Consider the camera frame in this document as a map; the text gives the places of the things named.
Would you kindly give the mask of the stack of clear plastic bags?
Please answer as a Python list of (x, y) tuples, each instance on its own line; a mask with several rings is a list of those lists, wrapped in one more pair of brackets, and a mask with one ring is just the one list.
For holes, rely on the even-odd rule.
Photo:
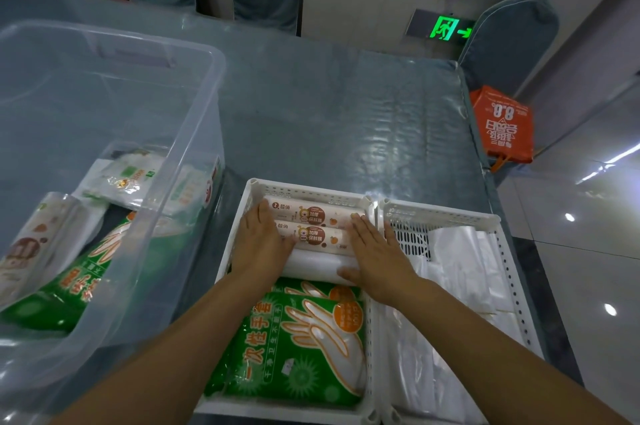
[[(426, 234), (396, 230), (416, 274), (471, 308), (511, 339), (523, 344), (496, 234), (472, 226)], [(460, 425), (486, 425), (486, 418), (444, 359), (398, 311), (386, 308), (391, 404), (410, 415)]]

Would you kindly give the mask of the person's left hand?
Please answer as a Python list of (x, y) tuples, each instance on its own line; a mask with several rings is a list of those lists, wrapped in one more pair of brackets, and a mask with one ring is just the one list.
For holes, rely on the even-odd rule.
[(252, 287), (269, 291), (284, 269), (284, 265), (277, 265), (281, 237), (268, 202), (261, 200), (239, 223), (230, 273)]

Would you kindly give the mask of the green disposable glove packet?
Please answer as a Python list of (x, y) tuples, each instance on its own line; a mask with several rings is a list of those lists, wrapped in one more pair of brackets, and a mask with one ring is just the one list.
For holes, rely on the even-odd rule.
[(204, 389), (215, 395), (353, 406), (365, 393), (364, 301), (268, 292)]
[(26, 330), (73, 331), (136, 215), (131, 211), (51, 282), (2, 310), (0, 321)]
[(271, 292), (310, 296), (340, 302), (364, 301), (359, 287), (289, 277), (280, 277), (272, 286)]

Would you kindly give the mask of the plain white cling film roll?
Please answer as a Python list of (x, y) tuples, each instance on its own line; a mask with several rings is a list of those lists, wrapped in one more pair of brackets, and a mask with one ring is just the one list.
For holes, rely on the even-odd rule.
[(351, 285), (350, 281), (338, 275), (341, 267), (357, 269), (358, 264), (354, 257), (296, 248), (284, 266), (282, 277)]

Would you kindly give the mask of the blue-grey tablecloth with clear cover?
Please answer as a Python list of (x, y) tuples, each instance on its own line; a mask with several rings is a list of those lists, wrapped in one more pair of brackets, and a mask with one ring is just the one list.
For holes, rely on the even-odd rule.
[(214, 284), (252, 178), (369, 195), (377, 203), (504, 215), (472, 133), (465, 77), (453, 61), (348, 49), (127, 1), (0, 0), (0, 31), (28, 20), (192, 42), (225, 57), (218, 90), (225, 169), (173, 320)]

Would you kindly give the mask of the orange printed bag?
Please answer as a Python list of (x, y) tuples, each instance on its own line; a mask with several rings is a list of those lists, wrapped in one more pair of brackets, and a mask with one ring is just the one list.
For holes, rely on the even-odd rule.
[(494, 158), (490, 171), (506, 163), (529, 164), (534, 158), (534, 124), (530, 109), (489, 86), (470, 93), (485, 153)]

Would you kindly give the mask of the white perforated plastic basket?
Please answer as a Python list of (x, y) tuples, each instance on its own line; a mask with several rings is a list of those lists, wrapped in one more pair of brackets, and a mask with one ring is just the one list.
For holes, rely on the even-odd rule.
[[(221, 257), (220, 267), (216, 276), (219, 281), (230, 268), (234, 240), (239, 223), (246, 211), (254, 202), (263, 196), (298, 197), (310, 203), (329, 203), (346, 208), (349, 213), (362, 210), (373, 223), (376, 223), (378, 203), (369, 195), (359, 195), (339, 192), (323, 188), (305, 187), (267, 181), (264, 179), (250, 179), (244, 188), (243, 195), (237, 206), (225, 250)], [(337, 405), (302, 405), (279, 404), (265, 399), (249, 398), (236, 399), (214, 396), (202, 397), (194, 411), (195, 415), (208, 416), (212, 419), (233, 417), (236, 422), (240, 419), (271, 420), (280, 422), (311, 423), (316, 425), (381, 425), (378, 410), (378, 392), (383, 384), (380, 373), (382, 341), (379, 335), (379, 308), (376, 303), (365, 296), (364, 303), (364, 331), (365, 331), (365, 393), (363, 400), (352, 407)]]
[[(516, 307), (519, 329), (526, 349), (543, 358), (537, 333), (534, 328), (531, 311), (524, 295), (520, 277), (511, 255), (508, 241), (502, 230), (500, 218), (494, 214), (455, 210), (426, 204), (409, 203), (384, 199), (378, 203), (376, 221), (380, 232), (384, 231), (384, 222), (388, 221), (395, 233), (397, 229), (408, 230), (410, 233), (426, 234), (430, 230), (445, 227), (472, 226), (476, 230), (496, 234), (500, 252), (500, 260), (513, 304)], [(378, 392), (378, 407), (384, 425), (460, 425), (451, 421), (435, 419), (428, 416), (410, 415), (396, 410), (389, 398), (390, 378), (387, 329), (385, 326), (385, 311), (387, 306), (377, 304), (379, 308), (379, 335), (382, 341), (382, 356), (380, 373), (383, 384)]]

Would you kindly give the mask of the large clear plastic storage bin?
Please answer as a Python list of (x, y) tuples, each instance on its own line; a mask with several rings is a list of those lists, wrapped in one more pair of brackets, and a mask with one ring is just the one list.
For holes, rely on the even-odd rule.
[[(225, 169), (225, 69), (215, 48), (139, 33), (42, 20), (0, 31), (0, 259), (45, 195), (81, 203), (37, 290), (131, 212), (82, 197), (81, 183), (135, 149), (166, 157), (73, 331), (0, 321), (0, 425), (40, 425), (173, 321)], [(208, 208), (164, 217), (182, 167), (217, 159)]]

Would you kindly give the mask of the person's right forearm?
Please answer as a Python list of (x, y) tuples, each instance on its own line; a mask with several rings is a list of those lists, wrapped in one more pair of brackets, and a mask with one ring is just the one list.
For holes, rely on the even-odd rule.
[(490, 425), (630, 425), (434, 282), (412, 275), (383, 283), (376, 300), (416, 327)]

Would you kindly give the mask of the person's left forearm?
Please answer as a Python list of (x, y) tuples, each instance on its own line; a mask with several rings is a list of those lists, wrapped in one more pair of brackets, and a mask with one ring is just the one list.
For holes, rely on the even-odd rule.
[(234, 271), (49, 425), (186, 425), (205, 384), (278, 273)]

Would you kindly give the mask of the person's right hand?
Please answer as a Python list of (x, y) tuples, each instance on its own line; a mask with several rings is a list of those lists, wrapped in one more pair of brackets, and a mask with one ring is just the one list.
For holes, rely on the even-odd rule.
[(385, 227), (383, 234), (380, 233), (383, 237), (381, 250), (360, 250), (359, 214), (351, 215), (347, 233), (358, 267), (365, 272), (366, 287), (361, 288), (378, 303), (399, 308), (418, 280), (407, 256), (402, 249), (396, 252), (388, 245)]

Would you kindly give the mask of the white wipes packet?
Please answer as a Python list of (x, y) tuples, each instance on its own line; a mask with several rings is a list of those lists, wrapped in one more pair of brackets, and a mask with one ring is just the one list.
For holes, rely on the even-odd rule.
[(135, 149), (119, 155), (81, 183), (82, 197), (139, 210), (166, 157)]
[(196, 219), (214, 198), (220, 172), (219, 159), (209, 168), (201, 169), (190, 164), (182, 167), (164, 204), (162, 215), (183, 222)]

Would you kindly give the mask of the green exit sign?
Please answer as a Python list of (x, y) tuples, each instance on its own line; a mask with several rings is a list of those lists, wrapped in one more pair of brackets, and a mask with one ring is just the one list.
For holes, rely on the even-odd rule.
[(404, 35), (463, 46), (469, 40), (475, 24), (475, 20), (453, 14), (415, 9)]

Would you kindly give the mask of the labelled cling film roll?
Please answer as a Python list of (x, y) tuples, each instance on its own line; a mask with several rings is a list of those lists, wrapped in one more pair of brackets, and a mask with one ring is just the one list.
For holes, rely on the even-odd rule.
[(40, 201), (0, 259), (0, 310), (39, 288), (80, 207), (76, 197), (58, 192)]
[(366, 212), (358, 208), (338, 206), (328, 203), (313, 203), (296, 199), (265, 196), (276, 220), (313, 225), (317, 227), (346, 229), (352, 214), (364, 216)]
[(335, 255), (354, 255), (349, 235), (345, 230), (282, 220), (276, 220), (275, 227), (281, 236), (293, 235), (297, 249)]

